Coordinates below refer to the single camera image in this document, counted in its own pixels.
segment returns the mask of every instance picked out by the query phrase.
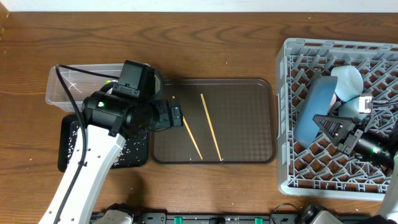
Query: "wooden chopstick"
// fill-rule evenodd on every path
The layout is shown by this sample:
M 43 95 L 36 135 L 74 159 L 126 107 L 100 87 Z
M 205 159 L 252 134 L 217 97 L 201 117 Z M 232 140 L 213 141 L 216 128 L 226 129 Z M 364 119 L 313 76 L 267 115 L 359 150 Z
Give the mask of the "wooden chopstick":
M 195 148 L 196 148 L 197 151 L 198 151 L 198 154 L 199 154 L 199 156 L 200 156 L 200 159 L 203 160 L 203 157 L 201 156 L 201 153 L 200 153 L 199 147 L 198 147 L 198 145 L 197 145 L 197 142 L 196 142 L 195 139 L 193 138 L 191 129 L 189 129 L 188 123 L 187 123 L 187 121 L 185 120 L 185 117 L 184 117 L 184 116 L 182 116 L 182 121 L 184 122 L 184 126 L 187 128 L 188 134 L 189 134 L 189 136 L 191 137 L 191 140 L 192 140 L 193 144 L 195 145 Z
M 202 93 L 200 93 L 200 97 L 201 97 L 201 101 L 202 101 L 202 103 L 203 103 L 203 106 L 205 107 L 205 112 L 206 112 L 206 116 L 207 116 L 207 121 L 209 122 L 211 135 L 213 136 L 214 144 L 216 145 L 218 157 L 219 157 L 220 161 L 222 161 L 221 154 L 220 154 L 220 150 L 218 149 L 218 144 L 217 144 L 217 140 L 216 140 L 216 135 L 214 134 L 213 125 L 211 124 L 209 112 L 207 111 L 206 101 L 205 101 L 205 98 L 203 97 L 203 94 L 202 94 Z

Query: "wooden table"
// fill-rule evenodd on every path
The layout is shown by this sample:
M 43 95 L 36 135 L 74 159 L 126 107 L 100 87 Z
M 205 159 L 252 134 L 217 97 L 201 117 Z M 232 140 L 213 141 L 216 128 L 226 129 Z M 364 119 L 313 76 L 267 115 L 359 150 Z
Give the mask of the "wooden table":
M 66 115 L 45 102 L 57 63 L 149 63 L 166 78 L 260 77 L 275 91 L 275 57 L 288 37 L 398 43 L 397 14 L 24 13 L 0 41 L 0 222 L 37 223 L 62 178 Z M 269 213 L 321 203 L 375 214 L 376 202 L 282 195 L 268 166 L 162 166 L 111 170 L 95 211 L 113 203 L 169 212 Z

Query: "gray tray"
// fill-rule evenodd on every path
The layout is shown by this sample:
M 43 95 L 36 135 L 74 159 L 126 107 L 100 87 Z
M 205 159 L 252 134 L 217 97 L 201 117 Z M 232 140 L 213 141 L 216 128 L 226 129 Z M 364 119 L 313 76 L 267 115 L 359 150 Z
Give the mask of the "gray tray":
M 220 149 L 211 136 L 200 93 Z M 203 160 L 185 127 L 154 134 L 152 158 L 161 164 L 268 164 L 276 155 L 272 88 L 262 79 L 166 80 L 164 99 L 180 100 Z

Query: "blue dish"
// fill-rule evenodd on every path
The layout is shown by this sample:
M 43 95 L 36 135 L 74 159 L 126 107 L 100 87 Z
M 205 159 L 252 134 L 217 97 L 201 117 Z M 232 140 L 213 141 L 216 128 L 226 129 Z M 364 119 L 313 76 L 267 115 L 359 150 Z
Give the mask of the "blue dish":
M 293 131 L 294 138 L 303 147 L 310 147 L 316 138 L 319 127 L 312 118 L 317 114 L 327 114 L 336 85 L 337 77 L 320 77 L 314 81 L 308 91 Z

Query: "wooden stick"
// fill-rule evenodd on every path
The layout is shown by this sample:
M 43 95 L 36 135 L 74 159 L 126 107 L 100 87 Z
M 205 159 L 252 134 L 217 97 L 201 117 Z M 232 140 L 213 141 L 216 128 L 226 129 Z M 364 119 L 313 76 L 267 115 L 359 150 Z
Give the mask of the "wooden stick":
M 197 151 L 198 151 L 198 154 L 199 154 L 199 156 L 200 156 L 200 159 L 203 159 L 203 157 L 202 157 L 201 154 L 200 154 L 200 150 L 199 150 L 199 147 L 198 147 L 198 145 L 197 145 L 197 142 L 196 142 L 195 139 L 193 138 L 191 129 L 189 129 L 188 123 L 187 123 L 187 121 L 185 120 L 185 117 L 184 117 L 184 116 L 182 116 L 182 121 L 184 122 L 184 126 L 187 128 L 188 134 L 189 134 L 189 136 L 191 137 L 191 140 L 192 140 L 193 144 L 195 145 L 195 148 L 196 148 Z
M 203 97 L 203 94 L 202 94 L 202 93 L 200 93 L 200 97 L 201 97 L 201 101 L 202 101 L 202 103 L 203 103 L 203 106 L 205 107 L 205 112 L 206 112 L 206 116 L 207 116 L 207 121 L 209 122 L 211 135 L 213 136 L 214 144 L 216 145 L 218 157 L 219 157 L 220 161 L 222 161 L 221 154 L 220 154 L 220 150 L 218 149 L 218 144 L 217 144 L 217 140 L 216 140 L 216 135 L 214 134 L 213 125 L 211 124 L 209 112 L 207 111 L 206 101 L 205 101 L 205 98 Z

